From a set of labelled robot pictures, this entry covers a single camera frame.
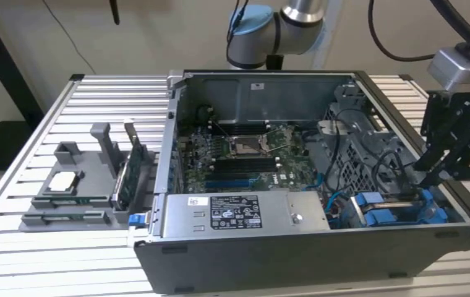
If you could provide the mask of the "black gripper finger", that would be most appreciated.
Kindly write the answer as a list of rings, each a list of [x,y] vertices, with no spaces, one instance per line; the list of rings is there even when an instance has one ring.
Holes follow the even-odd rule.
[[[438,186],[445,180],[462,180],[468,177],[470,154],[449,153],[426,173],[420,187]]]
[[[441,159],[450,147],[452,136],[428,136],[425,151],[416,161],[413,169],[424,172],[440,172],[445,167]]]

